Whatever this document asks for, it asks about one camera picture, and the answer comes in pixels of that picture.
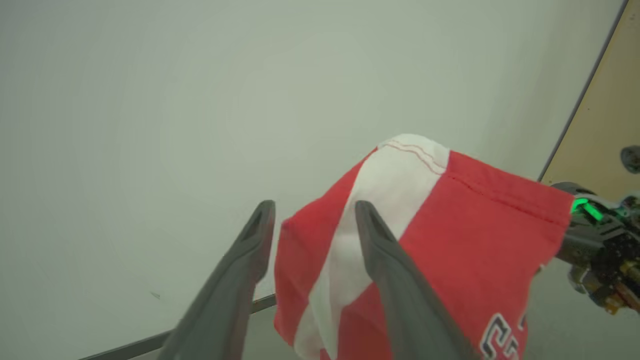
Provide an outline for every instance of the red and white fabric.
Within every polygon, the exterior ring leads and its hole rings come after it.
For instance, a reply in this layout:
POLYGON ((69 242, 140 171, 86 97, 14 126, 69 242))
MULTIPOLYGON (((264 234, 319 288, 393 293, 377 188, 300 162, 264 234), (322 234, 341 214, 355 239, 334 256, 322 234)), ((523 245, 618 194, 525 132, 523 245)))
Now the red and white fabric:
POLYGON ((376 206, 479 354, 522 357, 529 285, 557 252, 573 197, 399 135, 282 224, 275 326, 302 359, 392 358, 358 200, 376 206))

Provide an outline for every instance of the gray wall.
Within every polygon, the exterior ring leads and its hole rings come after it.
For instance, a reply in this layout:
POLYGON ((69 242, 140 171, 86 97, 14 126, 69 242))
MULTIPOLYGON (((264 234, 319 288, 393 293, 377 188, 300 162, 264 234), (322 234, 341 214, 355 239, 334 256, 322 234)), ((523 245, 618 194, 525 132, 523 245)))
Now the gray wall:
POLYGON ((2 0, 0 357, 170 329, 258 201, 399 133, 537 177, 620 3, 2 0))

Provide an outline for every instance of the green led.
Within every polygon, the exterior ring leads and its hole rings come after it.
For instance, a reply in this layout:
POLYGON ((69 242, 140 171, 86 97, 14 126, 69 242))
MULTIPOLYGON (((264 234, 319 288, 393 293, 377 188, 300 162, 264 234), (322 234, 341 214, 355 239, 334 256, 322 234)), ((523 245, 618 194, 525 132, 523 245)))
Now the green led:
POLYGON ((589 202, 589 199, 584 198, 584 197, 579 198, 579 199, 575 199, 574 202, 573 202, 573 206, 571 207, 571 212, 574 213, 578 209, 578 206, 580 206, 582 204, 586 204, 588 202, 589 202))
POLYGON ((602 220, 604 217, 598 209, 594 208, 591 204, 585 204, 583 208, 594 218, 596 221, 602 220))

